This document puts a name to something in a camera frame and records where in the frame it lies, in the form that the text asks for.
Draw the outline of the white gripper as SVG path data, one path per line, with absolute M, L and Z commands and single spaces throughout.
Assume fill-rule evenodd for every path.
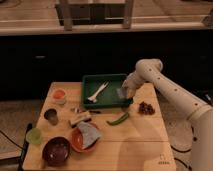
M 144 79 L 136 72 L 130 73 L 122 84 L 127 99 L 132 98 L 136 90 L 144 84 Z

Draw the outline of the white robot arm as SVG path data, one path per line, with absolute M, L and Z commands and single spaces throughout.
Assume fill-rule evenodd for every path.
M 145 82 L 152 83 L 185 115 L 194 129 L 190 157 L 192 171 L 213 171 L 213 106 L 164 76 L 162 69 L 160 59 L 139 60 L 123 82 L 126 99 L 132 98 Z

